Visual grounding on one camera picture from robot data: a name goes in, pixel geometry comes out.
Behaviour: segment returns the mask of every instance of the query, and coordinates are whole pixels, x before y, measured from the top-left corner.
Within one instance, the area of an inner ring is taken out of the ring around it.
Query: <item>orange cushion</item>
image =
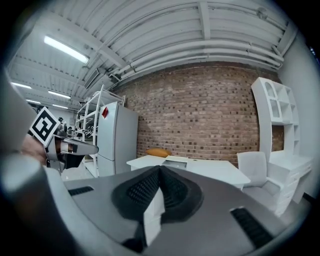
[[[171,155],[171,151],[165,150],[163,148],[150,148],[146,151],[148,155],[166,158],[167,156]]]

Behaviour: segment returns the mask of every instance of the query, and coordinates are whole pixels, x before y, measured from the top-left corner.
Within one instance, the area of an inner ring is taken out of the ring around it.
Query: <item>vent slot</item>
[[[96,77],[99,75],[99,71],[98,69],[96,68],[92,74],[89,76],[89,78],[85,81],[84,83],[84,87],[86,89],[88,89],[89,87],[91,87],[90,85],[92,84],[92,82],[96,79]]]
[[[83,187],[78,187],[78,188],[74,188],[74,189],[69,189],[68,192],[69,192],[70,196],[73,197],[76,195],[90,192],[92,190],[94,190],[94,189],[90,186],[83,186]]]
[[[236,208],[230,211],[242,230],[248,236],[256,249],[270,242],[273,237],[245,208]]]

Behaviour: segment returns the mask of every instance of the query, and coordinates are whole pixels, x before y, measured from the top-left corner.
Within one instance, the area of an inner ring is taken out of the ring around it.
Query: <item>red sticker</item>
[[[107,115],[108,115],[108,112],[109,112],[108,108],[105,107],[105,109],[102,111],[102,116],[103,116],[104,118],[106,118]]]

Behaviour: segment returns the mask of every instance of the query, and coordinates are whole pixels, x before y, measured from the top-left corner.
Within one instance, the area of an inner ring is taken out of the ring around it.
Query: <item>refrigerator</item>
[[[102,106],[97,132],[99,176],[130,172],[127,161],[137,158],[138,113],[118,102]]]

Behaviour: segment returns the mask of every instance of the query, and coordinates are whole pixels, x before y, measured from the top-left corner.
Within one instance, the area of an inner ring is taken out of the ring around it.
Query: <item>fluorescent light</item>
[[[52,46],[66,54],[69,54],[70,56],[76,58],[77,60],[83,62],[84,64],[87,64],[88,62],[88,58],[86,56],[84,56],[83,54],[77,52],[76,50],[66,46],[65,44],[61,43],[61,42],[58,42],[54,39],[52,39],[51,37],[49,36],[45,36],[44,37],[44,43],[49,45],[49,46]]]
[[[62,108],[62,109],[68,109],[66,106],[59,106],[59,105],[55,105],[55,104],[52,104],[52,106],[54,106],[54,107],[58,107],[58,108]]]
[[[24,85],[24,84],[20,84],[20,83],[16,83],[16,82],[11,82],[12,85],[14,86],[19,86],[19,87],[23,87],[23,88],[27,88],[27,89],[32,89],[29,85]]]
[[[53,95],[57,95],[57,96],[60,96],[60,97],[64,97],[64,98],[69,99],[69,100],[71,99],[70,96],[63,95],[63,94],[60,94],[60,93],[57,93],[57,92],[54,92],[54,91],[48,90],[48,93],[53,94]]]
[[[26,99],[26,101],[27,102],[31,102],[31,103],[41,104],[41,102],[35,101],[35,100],[31,100],[31,99]]]

